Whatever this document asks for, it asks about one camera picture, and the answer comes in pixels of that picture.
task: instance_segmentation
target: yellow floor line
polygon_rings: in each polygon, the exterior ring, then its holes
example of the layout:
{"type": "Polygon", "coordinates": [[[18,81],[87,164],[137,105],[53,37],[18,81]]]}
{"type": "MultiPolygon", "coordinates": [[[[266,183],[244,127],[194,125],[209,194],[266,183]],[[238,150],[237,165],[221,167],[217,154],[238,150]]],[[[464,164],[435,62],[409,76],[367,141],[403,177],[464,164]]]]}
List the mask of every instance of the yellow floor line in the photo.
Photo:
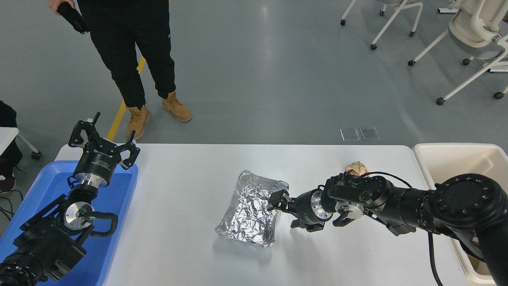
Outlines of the yellow floor line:
{"type": "MultiPolygon", "coordinates": [[[[141,57],[141,60],[138,64],[138,73],[141,74],[143,71],[143,67],[145,66],[146,60],[145,58],[141,57]]],[[[109,141],[113,141],[116,135],[116,131],[118,131],[118,126],[120,126],[120,122],[122,121],[123,113],[125,112],[125,103],[122,100],[122,103],[120,104],[120,108],[118,109],[118,112],[116,113],[115,120],[113,120],[113,124],[111,125],[111,128],[109,129],[108,136],[106,136],[106,139],[109,141]]]]}

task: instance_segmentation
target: person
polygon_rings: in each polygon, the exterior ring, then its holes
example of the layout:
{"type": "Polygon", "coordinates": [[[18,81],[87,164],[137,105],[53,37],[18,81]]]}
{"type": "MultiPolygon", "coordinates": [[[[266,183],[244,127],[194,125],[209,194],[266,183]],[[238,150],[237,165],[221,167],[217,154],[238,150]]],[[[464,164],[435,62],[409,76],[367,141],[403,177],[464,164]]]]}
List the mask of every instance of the person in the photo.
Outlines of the person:
{"type": "MultiPolygon", "coordinates": [[[[58,6],[73,0],[49,0],[48,7],[56,14],[58,6]]],[[[145,92],[138,73],[135,45],[146,59],[162,98],[165,109],[187,122],[192,119],[189,109],[176,97],[175,62],[170,56],[171,30],[168,0],[77,0],[90,37],[102,61],[111,71],[123,97],[131,120],[126,135],[136,131],[135,139],[145,132],[150,118],[145,92]]]]}
{"type": "MultiPolygon", "coordinates": [[[[0,100],[0,127],[18,127],[16,124],[16,111],[0,100]]],[[[0,155],[0,192],[14,189],[14,167],[19,164],[23,153],[13,140],[0,155]]]]}

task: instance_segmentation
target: hand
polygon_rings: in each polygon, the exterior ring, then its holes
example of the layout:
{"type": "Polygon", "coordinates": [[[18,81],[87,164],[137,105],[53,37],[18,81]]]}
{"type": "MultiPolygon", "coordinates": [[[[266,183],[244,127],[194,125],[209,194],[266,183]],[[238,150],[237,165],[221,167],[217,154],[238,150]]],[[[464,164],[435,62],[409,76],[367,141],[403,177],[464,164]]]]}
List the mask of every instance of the hand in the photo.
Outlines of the hand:
{"type": "Polygon", "coordinates": [[[53,11],[53,13],[60,16],[60,13],[58,13],[56,11],[56,9],[58,9],[58,6],[62,2],[69,2],[69,4],[71,4],[72,8],[76,9],[76,4],[74,4],[74,1],[72,1],[72,0],[48,0],[48,7],[53,11]]]}

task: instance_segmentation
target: black device in hand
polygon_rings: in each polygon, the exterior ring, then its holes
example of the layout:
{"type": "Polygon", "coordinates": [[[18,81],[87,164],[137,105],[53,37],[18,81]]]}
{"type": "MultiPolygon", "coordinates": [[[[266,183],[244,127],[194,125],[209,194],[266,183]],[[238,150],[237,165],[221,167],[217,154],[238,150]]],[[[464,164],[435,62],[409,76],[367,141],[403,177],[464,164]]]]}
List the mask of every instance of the black device in hand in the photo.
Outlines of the black device in hand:
{"type": "Polygon", "coordinates": [[[83,17],[81,17],[81,14],[79,14],[78,10],[72,8],[71,4],[69,2],[65,1],[62,2],[56,11],[65,19],[67,22],[69,22],[72,27],[74,27],[74,30],[86,34],[88,33],[88,27],[85,24],[85,21],[83,20],[83,17]]]}

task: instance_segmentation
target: brown paper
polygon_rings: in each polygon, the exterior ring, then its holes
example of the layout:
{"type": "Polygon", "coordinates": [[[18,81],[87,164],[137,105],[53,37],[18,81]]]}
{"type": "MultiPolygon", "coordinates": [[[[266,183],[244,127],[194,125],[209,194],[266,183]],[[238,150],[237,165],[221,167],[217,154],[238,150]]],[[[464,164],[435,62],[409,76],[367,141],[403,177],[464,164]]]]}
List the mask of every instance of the brown paper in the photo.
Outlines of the brown paper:
{"type": "Polygon", "coordinates": [[[367,169],[367,167],[362,162],[358,161],[349,164],[349,166],[346,167],[345,171],[351,175],[361,176],[365,173],[368,173],[369,169],[367,169]]]}

